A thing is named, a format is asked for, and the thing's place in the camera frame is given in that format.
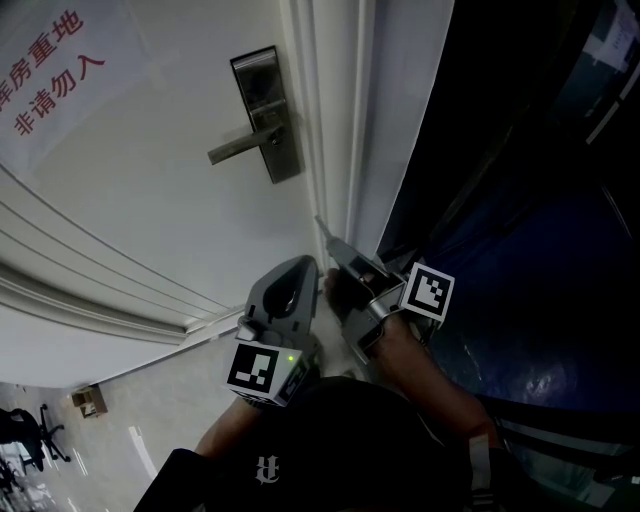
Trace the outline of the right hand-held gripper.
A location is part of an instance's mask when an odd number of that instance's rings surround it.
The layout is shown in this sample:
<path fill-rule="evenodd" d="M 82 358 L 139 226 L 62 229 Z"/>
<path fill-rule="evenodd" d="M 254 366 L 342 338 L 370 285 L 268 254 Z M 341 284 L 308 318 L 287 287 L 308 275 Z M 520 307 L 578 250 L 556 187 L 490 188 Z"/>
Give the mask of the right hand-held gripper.
<path fill-rule="evenodd" d="M 369 363 L 367 352 L 382 338 L 384 322 L 391 315 L 406 314 L 421 339 L 440 328 L 448 312 L 454 277 L 420 263 L 406 276 L 389 273 L 359 256 L 342 239 L 331 234 L 325 238 L 350 299 L 342 335 L 363 364 Z"/>

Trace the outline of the person's right hand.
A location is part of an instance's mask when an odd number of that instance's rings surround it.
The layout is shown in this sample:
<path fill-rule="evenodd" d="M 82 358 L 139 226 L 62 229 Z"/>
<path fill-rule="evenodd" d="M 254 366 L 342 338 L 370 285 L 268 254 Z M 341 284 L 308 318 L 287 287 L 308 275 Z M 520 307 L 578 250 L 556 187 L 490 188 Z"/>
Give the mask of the person's right hand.
<path fill-rule="evenodd" d="M 323 291 L 331 311 L 343 324 L 355 304 L 353 279 L 342 269 L 330 268 L 324 279 Z"/>

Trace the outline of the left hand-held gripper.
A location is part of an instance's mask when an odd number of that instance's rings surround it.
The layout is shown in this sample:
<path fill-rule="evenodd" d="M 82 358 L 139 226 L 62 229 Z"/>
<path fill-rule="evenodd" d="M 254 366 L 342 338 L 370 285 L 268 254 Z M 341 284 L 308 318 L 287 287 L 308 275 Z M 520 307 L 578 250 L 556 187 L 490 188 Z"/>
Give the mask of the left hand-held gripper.
<path fill-rule="evenodd" d="M 315 259 L 303 255 L 277 265 L 255 282 L 225 356 L 227 389 L 249 401 L 288 405 L 319 349 L 311 335 L 318 279 Z"/>

